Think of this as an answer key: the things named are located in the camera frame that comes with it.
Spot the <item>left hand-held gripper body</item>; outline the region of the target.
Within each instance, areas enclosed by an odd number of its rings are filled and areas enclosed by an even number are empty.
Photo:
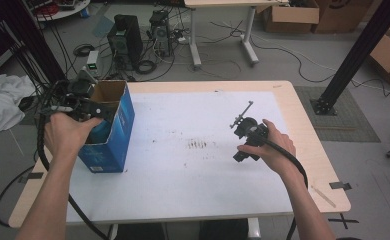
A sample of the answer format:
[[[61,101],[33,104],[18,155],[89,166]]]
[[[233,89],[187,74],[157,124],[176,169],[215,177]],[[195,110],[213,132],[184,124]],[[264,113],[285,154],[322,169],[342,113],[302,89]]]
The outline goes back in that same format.
[[[50,116],[62,112],[77,120],[77,107],[82,99],[90,100],[97,80],[82,68],[72,80],[60,80],[48,91],[42,103],[41,115]]]

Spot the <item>blue cardboard box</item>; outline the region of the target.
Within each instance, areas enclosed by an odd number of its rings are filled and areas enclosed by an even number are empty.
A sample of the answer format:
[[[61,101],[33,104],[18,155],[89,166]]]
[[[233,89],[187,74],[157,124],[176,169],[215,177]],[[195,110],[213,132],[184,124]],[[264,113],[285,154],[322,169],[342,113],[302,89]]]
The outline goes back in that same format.
[[[116,102],[117,110],[111,123],[108,140],[92,144],[87,139],[78,156],[92,173],[119,173],[124,169],[130,143],[135,111],[126,81],[100,81],[90,100]]]

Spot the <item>person's right hand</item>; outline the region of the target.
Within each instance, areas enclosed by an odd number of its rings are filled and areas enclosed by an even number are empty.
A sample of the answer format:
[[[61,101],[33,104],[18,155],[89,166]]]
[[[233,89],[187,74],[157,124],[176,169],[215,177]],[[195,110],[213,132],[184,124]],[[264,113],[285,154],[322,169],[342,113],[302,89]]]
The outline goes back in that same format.
[[[283,148],[291,155],[296,154],[296,148],[293,144],[293,141],[289,138],[287,134],[282,134],[276,126],[267,119],[263,119],[263,123],[267,126],[269,130],[268,140],[274,143],[275,145]],[[281,152],[279,152],[275,147],[268,144],[264,144],[260,147],[254,147],[249,145],[239,145],[237,147],[239,151],[254,154],[263,159],[267,166],[275,171],[281,178],[286,176],[296,175],[299,173],[296,166],[290,162],[290,160]]]

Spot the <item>person's left hand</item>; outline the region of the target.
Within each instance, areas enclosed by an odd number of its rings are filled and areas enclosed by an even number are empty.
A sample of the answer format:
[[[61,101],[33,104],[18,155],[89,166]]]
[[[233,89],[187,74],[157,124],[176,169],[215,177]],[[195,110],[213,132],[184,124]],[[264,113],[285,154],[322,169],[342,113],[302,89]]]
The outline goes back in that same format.
[[[78,122],[64,113],[55,113],[45,125],[45,144],[55,159],[75,160],[90,131],[101,122],[100,118]]]

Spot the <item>small white power supply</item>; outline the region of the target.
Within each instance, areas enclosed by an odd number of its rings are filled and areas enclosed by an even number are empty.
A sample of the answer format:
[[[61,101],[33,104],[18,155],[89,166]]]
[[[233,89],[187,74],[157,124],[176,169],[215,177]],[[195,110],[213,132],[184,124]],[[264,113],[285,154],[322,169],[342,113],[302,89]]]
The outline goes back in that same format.
[[[90,51],[88,54],[86,68],[93,76],[99,75],[98,57],[99,57],[98,50]]]

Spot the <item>white table mat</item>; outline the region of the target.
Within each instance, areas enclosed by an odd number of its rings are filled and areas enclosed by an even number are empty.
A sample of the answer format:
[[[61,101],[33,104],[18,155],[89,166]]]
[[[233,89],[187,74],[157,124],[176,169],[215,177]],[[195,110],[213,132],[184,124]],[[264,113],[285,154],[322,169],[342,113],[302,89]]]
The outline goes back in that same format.
[[[289,213],[282,181],[262,161],[234,160],[238,114],[286,128],[270,92],[134,93],[124,170],[76,163],[70,192],[94,222],[175,221]]]

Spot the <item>black metal stand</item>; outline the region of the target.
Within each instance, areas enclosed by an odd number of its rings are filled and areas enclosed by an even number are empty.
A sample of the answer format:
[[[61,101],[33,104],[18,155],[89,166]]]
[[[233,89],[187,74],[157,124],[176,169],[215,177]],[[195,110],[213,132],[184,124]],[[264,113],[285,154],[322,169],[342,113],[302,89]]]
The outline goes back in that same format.
[[[67,80],[65,72],[48,46],[23,0],[0,0],[0,34],[24,69],[51,92]]]
[[[332,80],[316,100],[311,100],[316,115],[331,115],[345,88],[381,38],[390,28],[390,0],[382,0]]]

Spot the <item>black computer tower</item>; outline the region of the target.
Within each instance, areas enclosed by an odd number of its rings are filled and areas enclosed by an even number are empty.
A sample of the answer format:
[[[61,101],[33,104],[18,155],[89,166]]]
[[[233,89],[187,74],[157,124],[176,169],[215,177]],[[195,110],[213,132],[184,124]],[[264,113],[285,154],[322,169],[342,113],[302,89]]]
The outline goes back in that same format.
[[[135,15],[115,15],[114,25],[107,34],[107,39],[113,56],[122,58],[128,69],[139,63],[143,43]]]

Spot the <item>white table leg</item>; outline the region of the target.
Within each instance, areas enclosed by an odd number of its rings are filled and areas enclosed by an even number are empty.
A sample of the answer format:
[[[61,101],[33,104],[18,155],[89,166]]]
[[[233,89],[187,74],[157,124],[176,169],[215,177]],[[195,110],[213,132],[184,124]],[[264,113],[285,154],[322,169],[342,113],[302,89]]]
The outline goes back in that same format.
[[[260,226],[257,218],[248,219],[247,240],[261,240]]]

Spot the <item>white cloth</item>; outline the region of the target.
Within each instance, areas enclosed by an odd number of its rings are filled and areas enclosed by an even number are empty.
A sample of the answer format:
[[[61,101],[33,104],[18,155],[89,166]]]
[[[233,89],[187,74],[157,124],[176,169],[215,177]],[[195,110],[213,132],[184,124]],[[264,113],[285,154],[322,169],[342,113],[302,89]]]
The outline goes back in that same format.
[[[18,124],[25,116],[20,102],[35,93],[35,86],[28,76],[0,75],[0,131]]]

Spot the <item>round white table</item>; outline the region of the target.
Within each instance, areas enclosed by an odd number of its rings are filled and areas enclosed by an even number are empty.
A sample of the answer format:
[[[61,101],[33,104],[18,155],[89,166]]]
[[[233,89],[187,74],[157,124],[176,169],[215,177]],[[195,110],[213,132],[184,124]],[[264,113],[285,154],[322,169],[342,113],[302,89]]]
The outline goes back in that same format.
[[[91,0],[23,0],[30,13],[39,21],[51,21],[77,13],[89,15]]]

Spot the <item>grey open computer case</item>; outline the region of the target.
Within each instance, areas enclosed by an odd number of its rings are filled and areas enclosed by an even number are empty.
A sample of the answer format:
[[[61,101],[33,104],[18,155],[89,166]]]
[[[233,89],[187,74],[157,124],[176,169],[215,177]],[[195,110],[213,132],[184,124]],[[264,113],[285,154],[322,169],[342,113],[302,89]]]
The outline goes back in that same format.
[[[169,12],[154,10],[149,22],[154,41],[154,51],[161,57],[169,57],[171,55]]]

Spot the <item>grey floor mat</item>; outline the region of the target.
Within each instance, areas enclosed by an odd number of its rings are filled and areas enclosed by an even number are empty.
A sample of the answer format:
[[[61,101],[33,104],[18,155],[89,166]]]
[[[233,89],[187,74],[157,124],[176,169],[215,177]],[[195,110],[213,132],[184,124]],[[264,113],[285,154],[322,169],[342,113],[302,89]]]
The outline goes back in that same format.
[[[318,115],[313,101],[324,87],[295,86],[295,91],[321,141],[371,142],[380,139],[348,90],[344,90],[330,113]]]

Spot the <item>white-legged wooden desk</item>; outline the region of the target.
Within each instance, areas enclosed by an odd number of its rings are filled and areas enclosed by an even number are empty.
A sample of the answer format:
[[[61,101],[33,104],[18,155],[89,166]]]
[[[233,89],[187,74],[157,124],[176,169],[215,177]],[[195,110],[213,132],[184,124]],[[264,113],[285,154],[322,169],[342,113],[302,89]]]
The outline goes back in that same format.
[[[259,59],[253,50],[250,43],[251,31],[253,26],[254,17],[256,14],[257,6],[275,6],[279,4],[287,4],[289,0],[184,0],[185,6],[190,9],[190,37],[189,48],[193,60],[193,66],[200,68],[202,65],[201,58],[196,43],[196,10],[203,7],[234,7],[234,6],[247,6],[248,13],[246,19],[246,29],[240,36],[240,42],[245,49],[249,62],[251,65],[255,65],[259,62]]]

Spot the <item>tall cardboard box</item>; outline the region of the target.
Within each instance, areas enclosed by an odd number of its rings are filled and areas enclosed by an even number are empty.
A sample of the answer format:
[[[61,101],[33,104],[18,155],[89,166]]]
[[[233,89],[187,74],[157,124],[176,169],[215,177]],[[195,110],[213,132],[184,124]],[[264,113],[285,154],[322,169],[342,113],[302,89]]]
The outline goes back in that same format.
[[[373,0],[315,0],[319,23],[312,27],[317,34],[353,32],[368,12]]]

